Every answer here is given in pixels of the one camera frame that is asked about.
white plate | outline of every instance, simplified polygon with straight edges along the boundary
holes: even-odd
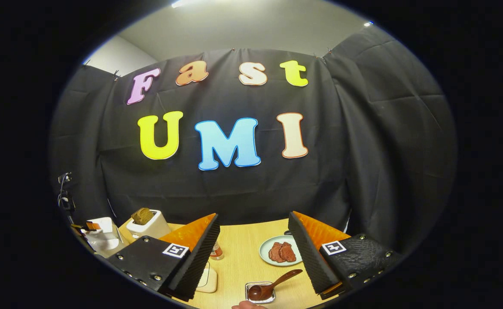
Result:
[[[287,242],[288,244],[291,244],[291,250],[293,250],[293,253],[295,253],[295,262],[274,262],[268,257],[268,252],[272,249],[272,246],[274,246],[275,242],[280,242],[283,244]],[[303,259],[301,258],[301,254],[299,253],[299,249],[297,249],[297,244],[295,244],[295,239],[293,239],[293,236],[291,235],[281,235],[281,236],[276,236],[272,237],[271,239],[263,242],[261,247],[259,248],[259,255],[263,259],[263,261],[274,265],[274,266],[291,266],[295,265],[297,263],[300,263]]]

meat slice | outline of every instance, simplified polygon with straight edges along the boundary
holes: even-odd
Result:
[[[291,249],[291,244],[288,244],[284,241],[282,247],[280,248],[280,257],[283,258],[287,262],[295,262],[297,258],[295,257],[295,253]]]
[[[282,244],[275,242],[272,249],[268,252],[268,258],[278,263],[285,262],[285,260],[280,257],[280,248],[282,248]]]

blue letter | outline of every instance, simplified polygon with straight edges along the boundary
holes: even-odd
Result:
[[[202,162],[198,164],[200,170],[215,170],[219,163],[213,158],[213,151],[225,167],[230,166],[236,148],[238,158],[234,164],[238,167],[256,166],[261,162],[255,151],[255,127],[257,119],[242,118],[234,124],[230,137],[226,138],[215,121],[196,123],[194,129],[200,132],[202,138]]]

wooden spoon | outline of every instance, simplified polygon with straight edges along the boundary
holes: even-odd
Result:
[[[272,291],[274,290],[275,286],[302,272],[303,270],[290,270],[289,272],[283,274],[280,278],[278,278],[278,280],[276,280],[273,284],[254,285],[247,291],[247,297],[250,300],[254,301],[268,299],[272,296]]]

finger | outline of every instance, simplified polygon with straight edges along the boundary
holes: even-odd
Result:
[[[238,305],[240,307],[242,307],[242,309],[247,309],[247,308],[251,308],[253,306],[256,306],[254,303],[252,303],[251,301],[248,301],[248,300],[240,301],[240,303]]]

